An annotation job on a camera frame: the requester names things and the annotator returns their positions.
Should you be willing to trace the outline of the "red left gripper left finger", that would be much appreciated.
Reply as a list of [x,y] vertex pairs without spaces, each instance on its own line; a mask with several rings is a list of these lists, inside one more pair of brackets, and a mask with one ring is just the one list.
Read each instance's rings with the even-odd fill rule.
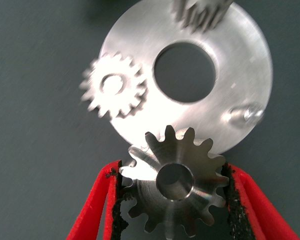
[[121,216],[123,197],[122,175],[119,169],[121,160],[104,166],[99,172],[90,193],[76,218],[68,236],[68,240],[95,240],[100,229],[103,211],[104,240],[120,240],[122,231],[129,225]]

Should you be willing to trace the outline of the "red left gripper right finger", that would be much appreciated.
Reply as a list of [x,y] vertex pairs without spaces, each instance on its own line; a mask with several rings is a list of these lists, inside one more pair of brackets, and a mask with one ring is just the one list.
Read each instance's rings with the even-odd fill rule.
[[229,163],[222,167],[221,174],[229,178],[229,186],[223,189],[233,240],[300,238],[249,174]]

